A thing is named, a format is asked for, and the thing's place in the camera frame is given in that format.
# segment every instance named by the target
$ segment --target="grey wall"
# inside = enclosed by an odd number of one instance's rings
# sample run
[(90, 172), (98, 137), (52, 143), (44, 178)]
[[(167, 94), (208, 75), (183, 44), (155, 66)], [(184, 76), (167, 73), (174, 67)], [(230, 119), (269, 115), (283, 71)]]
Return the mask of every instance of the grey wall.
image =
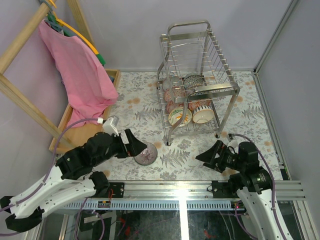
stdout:
[[(2, 0), (0, 55), (38, 9), (38, 0)], [(66, 1), (57, 1), (57, 13), (74, 25)], [(60, 122), (68, 103), (61, 77), (36, 31), (11, 66), (8, 78), (51, 121)], [(45, 174), (51, 153), (51, 135), (0, 92), (0, 198), (16, 195)], [(8, 233), (0, 213), (0, 233)], [(20, 239), (21, 234), (10, 239)]]
[(295, 180), (320, 231), (320, 1), (301, 1), (259, 76)]
[(290, 0), (80, 0), (109, 68), (156, 70), (174, 22), (208, 19), (230, 66), (257, 64)]

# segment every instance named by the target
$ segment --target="red wire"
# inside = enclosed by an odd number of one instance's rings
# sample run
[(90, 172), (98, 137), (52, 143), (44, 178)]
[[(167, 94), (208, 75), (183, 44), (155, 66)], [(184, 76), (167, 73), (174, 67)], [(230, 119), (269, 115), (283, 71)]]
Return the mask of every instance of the red wire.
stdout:
[(109, 202), (110, 202), (110, 207), (111, 207), (111, 199), (112, 199), (112, 196), (114, 195), (114, 190), (111, 188), (111, 194), (110, 194), (110, 191), (109, 191)]

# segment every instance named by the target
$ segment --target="stainless steel wire rack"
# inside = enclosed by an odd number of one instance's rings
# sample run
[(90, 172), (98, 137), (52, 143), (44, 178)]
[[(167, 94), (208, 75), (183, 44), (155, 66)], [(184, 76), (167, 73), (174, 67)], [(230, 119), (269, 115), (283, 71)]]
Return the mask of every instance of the stainless steel wire rack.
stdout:
[[(202, 31), (181, 33), (182, 29), (203, 26), (206, 28)], [(173, 29), (180, 31), (178, 34), (172, 34)], [(215, 132), (215, 137), (219, 138), (240, 88), (211, 30), (210, 23), (207, 20), (174, 23), (168, 27), (167, 34), (161, 35), (160, 48), (163, 62), (157, 71), (157, 94), (162, 110), (166, 144), (170, 146), (175, 137), (194, 134)], [(163, 68), (165, 78), (160, 79)], [(198, 76), (200, 84), (197, 83), (194, 86), (185, 84), (185, 78), (191, 74)], [(168, 86), (171, 100), (174, 103), (184, 103), (182, 117), (173, 126), (169, 123), (169, 113), (166, 112), (164, 81)], [(181, 89), (184, 96), (175, 96), (173, 87)], [(186, 117), (188, 104), (202, 100), (210, 100), (215, 117), (204, 124), (190, 122), (179, 127)]]

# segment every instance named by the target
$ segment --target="pink cloth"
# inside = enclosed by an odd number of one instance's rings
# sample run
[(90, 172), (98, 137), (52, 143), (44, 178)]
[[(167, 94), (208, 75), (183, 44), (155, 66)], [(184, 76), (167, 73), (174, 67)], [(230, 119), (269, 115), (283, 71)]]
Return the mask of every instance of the pink cloth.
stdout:
[(73, 107), (68, 125), (100, 117), (106, 107), (117, 101), (118, 93), (96, 55), (79, 37), (63, 36), (44, 21), (39, 25), (39, 34), (55, 60)]

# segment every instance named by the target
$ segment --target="floral tablecloth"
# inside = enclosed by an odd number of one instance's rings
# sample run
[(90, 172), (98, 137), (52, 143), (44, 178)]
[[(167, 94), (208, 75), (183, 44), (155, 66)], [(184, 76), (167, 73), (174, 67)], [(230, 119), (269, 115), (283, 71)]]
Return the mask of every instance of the floral tablecloth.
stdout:
[[(220, 140), (227, 143), (228, 133), (248, 136), (265, 156), (275, 179), (281, 180), (278, 160), (251, 73), (238, 71), (233, 74), (241, 90)], [(171, 146), (165, 145), (156, 81), (155, 72), (123, 72), (118, 87), (119, 98), (110, 114), (119, 117), (117, 128), (123, 138), (124, 129), (131, 129), (139, 140), (156, 146), (156, 161), (142, 166), (133, 157), (114, 157), (95, 170), (103, 171), (109, 180), (227, 180), (230, 174), (235, 173), (234, 170), (227, 168), (219, 173), (195, 159), (216, 142), (213, 133), (178, 137), (174, 138)], [(215, 103), (217, 112), (226, 104), (223, 101)]]

